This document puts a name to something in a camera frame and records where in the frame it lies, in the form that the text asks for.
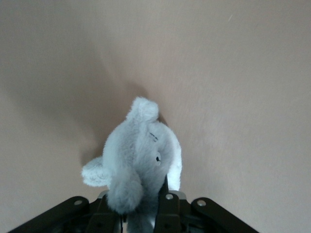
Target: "fluffy fur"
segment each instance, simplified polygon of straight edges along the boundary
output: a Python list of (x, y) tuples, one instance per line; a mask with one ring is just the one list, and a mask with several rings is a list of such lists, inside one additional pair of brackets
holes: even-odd
[(166, 175), (170, 190), (180, 187), (181, 148), (172, 130), (157, 121), (158, 114), (155, 102), (136, 98), (126, 120), (108, 137), (103, 156), (82, 170), (84, 183), (108, 186), (108, 206), (128, 214), (129, 233), (153, 232)]

